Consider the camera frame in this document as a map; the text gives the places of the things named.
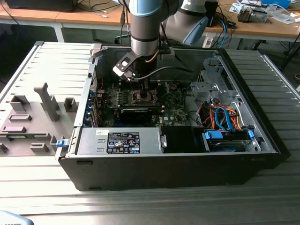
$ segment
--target wooden desk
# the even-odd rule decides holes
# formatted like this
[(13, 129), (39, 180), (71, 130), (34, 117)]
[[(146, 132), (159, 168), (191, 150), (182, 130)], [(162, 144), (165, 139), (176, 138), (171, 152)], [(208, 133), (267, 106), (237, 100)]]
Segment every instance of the wooden desk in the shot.
[[(90, 0), (91, 4), (103, 3), (106, 0)], [(108, 9), (108, 18), (103, 18), (91, 12), (77, 9), (73, 13), (64, 13), (56, 11), (43, 10), (28, 10), (28, 9), (10, 9), (6, 2), (2, 0), (5, 9), (22, 25), (36, 26), (51, 26), (55, 29), (55, 33), (59, 42), (64, 42), (61, 29), (66, 28), (81, 28), (81, 29), (99, 29), (99, 30), (120, 30), (120, 15), (122, 7)], [(234, 38), (249, 38), (249, 39), (265, 39), (265, 40), (280, 40), (294, 41), (297, 37), (300, 28), (299, 23), (286, 25), (282, 22), (268, 18), (266, 23), (241, 23), (237, 20), (237, 14), (228, 12), (230, 5), (235, 0), (220, 0), (220, 7), (228, 20), (236, 24), (236, 29), (233, 33)], [(96, 9), (112, 6), (111, 4), (101, 5)], [(87, 3), (81, 5), (89, 9)], [(300, 10), (300, 7), (291, 6), (289, 10)], [(15, 24), (10, 16), (0, 7), (0, 23)], [(206, 28), (203, 35), (214, 37), (222, 32), (222, 27), (216, 25), (211, 28)]]
[[(57, 11), (44, 11), (33, 9), (12, 9), (9, 8), (7, 3), (2, 0), (4, 8), (14, 17), (16, 20), (29, 20), (29, 21), (43, 21), (43, 22), (55, 22), (55, 18), (60, 12)], [(5, 12), (0, 5), (0, 19), (9, 19), (11, 17)]]
[[(235, 35), (247, 35), (247, 36), (266, 36), (267, 39), (270, 37), (283, 37), (283, 38), (296, 38), (299, 34), (300, 28), (299, 23), (291, 23), (289, 25), (279, 22), (271, 17), (268, 17), (266, 23), (249, 22), (242, 23), (238, 22), (236, 13), (228, 12), (230, 5), (236, 2), (235, 0), (220, 0), (220, 7), (222, 8), (223, 14), (228, 20), (236, 23)], [(288, 10), (300, 10), (299, 6), (291, 5)]]

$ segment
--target electronic component on desk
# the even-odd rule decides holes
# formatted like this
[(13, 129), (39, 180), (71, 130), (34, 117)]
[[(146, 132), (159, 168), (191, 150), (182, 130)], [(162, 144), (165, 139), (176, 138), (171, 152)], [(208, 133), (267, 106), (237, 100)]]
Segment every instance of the electronic component on desk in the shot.
[(232, 21), (227, 21), (227, 28), (235, 29), (236, 23)]
[(242, 23), (258, 22), (265, 23), (268, 19), (267, 13), (259, 8), (251, 9), (249, 7), (242, 6), (238, 14), (238, 21)]

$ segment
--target metal table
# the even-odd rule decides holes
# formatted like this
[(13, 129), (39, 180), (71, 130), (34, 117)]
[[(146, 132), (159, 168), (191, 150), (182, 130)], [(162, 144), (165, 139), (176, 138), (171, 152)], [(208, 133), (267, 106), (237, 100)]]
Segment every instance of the metal table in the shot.
[[(6, 112), (3, 108), (3, 105), (7, 106), (3, 104), (5, 96), (22, 82), (21, 78), (27, 74), (28, 66), (37, 60), (37, 56), (45, 53), (42, 51), (51, 54), (49, 52), (59, 52), (57, 49), (60, 48), (78, 56), (80, 54), (76, 51), (82, 51), (82, 46), (85, 45), (44, 43), (34, 46), (0, 95), (0, 121)], [(264, 65), (268, 61), (265, 56), (250, 55), (246, 59), (246, 52), (243, 53), (244, 56), (235, 51), (228, 51), (228, 54), (233, 61), (248, 60), (250, 65), (260, 58), (262, 60), (258, 61)], [(47, 57), (49, 59), (52, 62), (59, 61), (56, 57)], [(68, 67), (75, 60), (79, 59), (65, 58), (60, 65)], [(264, 80), (263, 75), (251, 77), (254, 66), (249, 67), (246, 80), (249, 85), (257, 83), (260, 87), (252, 91), (262, 106), (272, 106), (272, 112), (268, 114), (270, 118), (278, 114), (285, 118), (283, 121), (273, 121), (287, 124), (283, 126), (281, 136), (285, 135), (283, 140), (292, 156), (276, 169), (259, 172), (241, 186), (81, 192), (75, 189), (54, 156), (0, 157), (0, 210), (26, 216), (36, 225), (299, 224), (300, 140), (295, 139), (291, 132), (297, 136), (300, 119), (285, 112), (283, 107), (297, 101), (294, 97), (296, 93), (282, 92), (282, 88), (289, 88), (288, 81), (271, 63), (268, 66), (274, 72), (270, 75), (277, 76), (275, 80)], [(283, 85), (274, 88), (276, 82), (283, 82)], [(282, 107), (276, 109), (276, 102)]]

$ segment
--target wire bundle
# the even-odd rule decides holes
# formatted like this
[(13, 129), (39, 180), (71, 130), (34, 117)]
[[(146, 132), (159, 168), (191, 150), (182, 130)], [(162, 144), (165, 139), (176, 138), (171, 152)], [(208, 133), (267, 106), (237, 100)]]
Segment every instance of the wire bundle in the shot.
[[(227, 31), (228, 31), (228, 29), (227, 29), (227, 23), (228, 23), (228, 20), (227, 20), (227, 17), (223, 14), (223, 10), (222, 10), (222, 8), (221, 8), (219, 5), (218, 5), (218, 8), (220, 9), (221, 13), (219, 13), (219, 12), (216, 12), (216, 13), (217, 13), (217, 14), (220, 14), (220, 15), (222, 16), (222, 19), (218, 18), (218, 20), (221, 22), (222, 27), (223, 27), (223, 30), (222, 30), (222, 32), (219, 34), (217, 40), (216, 40), (216, 41), (213, 40), (214, 44), (211, 46), (211, 48), (213, 48), (214, 46), (218, 47), (218, 45), (221, 45), (221, 46), (219, 47), (219, 48), (221, 48), (221, 47), (223, 47), (224, 45), (226, 45), (227, 43), (228, 43), (228, 45), (230, 45), (231, 40), (232, 40), (232, 38), (233, 38), (233, 33), (234, 33), (234, 31), (235, 31), (235, 28), (234, 28), (233, 30), (232, 30), (232, 28), (230, 28), (231, 34), (230, 34), (228, 37), (226, 37)], [(221, 43), (219, 43), (219, 39), (220, 39), (222, 33), (224, 33), (224, 36), (223, 36), (223, 39), (222, 39)]]
[[(203, 107), (201, 106), (197, 111), (198, 115), (201, 112), (202, 108)], [(218, 115), (220, 113), (225, 114), (224, 119), (226, 119), (227, 126), (229, 129), (242, 130), (240, 127), (239, 115), (237, 114), (237, 112), (234, 111), (232, 108), (226, 107), (224, 105), (212, 105), (210, 107), (210, 116), (203, 121), (202, 125), (209, 129), (215, 129), (217, 125), (219, 128), (221, 128), (219, 130), (226, 131), (226, 129), (222, 126), (223, 121), (221, 123), (218, 121)]]

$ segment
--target warning label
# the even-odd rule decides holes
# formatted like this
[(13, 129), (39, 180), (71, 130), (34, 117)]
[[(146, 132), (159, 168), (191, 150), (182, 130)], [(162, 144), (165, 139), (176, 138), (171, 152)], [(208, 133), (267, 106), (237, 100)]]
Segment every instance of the warning label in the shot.
[(140, 153), (140, 133), (108, 133), (108, 154), (137, 154)]

